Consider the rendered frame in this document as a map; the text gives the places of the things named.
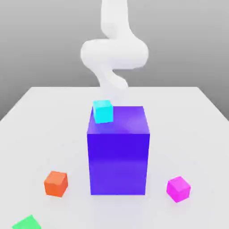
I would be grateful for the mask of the small cyan cube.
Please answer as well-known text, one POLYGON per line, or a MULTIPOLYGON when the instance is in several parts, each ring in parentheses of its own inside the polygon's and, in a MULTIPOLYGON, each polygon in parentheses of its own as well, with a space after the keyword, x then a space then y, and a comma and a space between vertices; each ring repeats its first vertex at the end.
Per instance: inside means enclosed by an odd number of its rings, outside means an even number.
POLYGON ((113 122, 113 105, 110 100, 93 101, 93 116, 96 124, 113 122))

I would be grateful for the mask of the small orange cube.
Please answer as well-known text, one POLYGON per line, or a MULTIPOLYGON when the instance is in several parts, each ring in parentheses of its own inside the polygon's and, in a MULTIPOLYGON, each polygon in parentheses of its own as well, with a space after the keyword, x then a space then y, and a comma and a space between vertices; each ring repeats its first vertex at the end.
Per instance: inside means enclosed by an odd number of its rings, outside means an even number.
POLYGON ((44 181, 47 195, 62 197, 68 187, 67 173, 51 171, 44 181))

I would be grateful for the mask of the small magenta cube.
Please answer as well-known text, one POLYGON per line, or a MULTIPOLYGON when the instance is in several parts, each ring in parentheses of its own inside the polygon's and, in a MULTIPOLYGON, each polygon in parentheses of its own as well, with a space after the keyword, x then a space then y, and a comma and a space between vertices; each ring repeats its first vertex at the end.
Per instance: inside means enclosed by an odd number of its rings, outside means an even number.
POLYGON ((191 186, 181 176, 168 181, 166 192, 174 202, 181 202, 190 196, 191 186))

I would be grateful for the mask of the small green cube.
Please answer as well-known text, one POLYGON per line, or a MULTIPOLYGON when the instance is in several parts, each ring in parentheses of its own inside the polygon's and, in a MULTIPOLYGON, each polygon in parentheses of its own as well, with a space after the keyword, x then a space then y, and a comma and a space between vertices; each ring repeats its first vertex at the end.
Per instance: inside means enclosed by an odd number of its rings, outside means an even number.
POLYGON ((12 229, 42 229, 42 227, 33 215, 30 215, 13 225, 12 229))

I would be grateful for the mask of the large purple box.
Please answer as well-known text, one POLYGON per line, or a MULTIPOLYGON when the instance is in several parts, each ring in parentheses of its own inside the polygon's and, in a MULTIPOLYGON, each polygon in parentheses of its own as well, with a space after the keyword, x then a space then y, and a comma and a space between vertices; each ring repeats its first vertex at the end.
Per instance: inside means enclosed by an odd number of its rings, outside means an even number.
POLYGON ((150 131, 142 106, 115 106, 111 123, 87 130, 92 195, 144 195, 150 131))

